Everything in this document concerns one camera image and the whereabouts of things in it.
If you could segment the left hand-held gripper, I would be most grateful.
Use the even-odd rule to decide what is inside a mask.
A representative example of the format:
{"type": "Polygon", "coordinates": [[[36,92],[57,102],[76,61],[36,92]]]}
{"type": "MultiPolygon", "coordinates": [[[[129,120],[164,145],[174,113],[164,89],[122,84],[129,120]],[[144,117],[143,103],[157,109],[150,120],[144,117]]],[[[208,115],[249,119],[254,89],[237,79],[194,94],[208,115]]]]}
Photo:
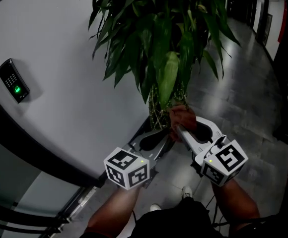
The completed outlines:
{"type": "Polygon", "coordinates": [[[108,179],[126,190],[139,185],[147,188],[157,174],[155,166],[165,152],[168,138],[167,129],[154,130],[117,147],[104,159],[108,179]]]}

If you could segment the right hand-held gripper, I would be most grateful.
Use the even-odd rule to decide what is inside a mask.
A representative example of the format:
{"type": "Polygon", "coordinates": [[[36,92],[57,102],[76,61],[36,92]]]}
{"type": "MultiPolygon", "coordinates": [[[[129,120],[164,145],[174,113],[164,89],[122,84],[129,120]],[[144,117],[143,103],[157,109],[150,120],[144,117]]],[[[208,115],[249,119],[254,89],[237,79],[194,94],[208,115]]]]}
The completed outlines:
{"type": "Polygon", "coordinates": [[[181,125],[176,127],[177,134],[187,149],[196,155],[195,162],[201,167],[198,174],[223,186],[241,171],[248,157],[236,140],[222,135],[214,122],[196,117],[196,123],[197,140],[181,125]]]}

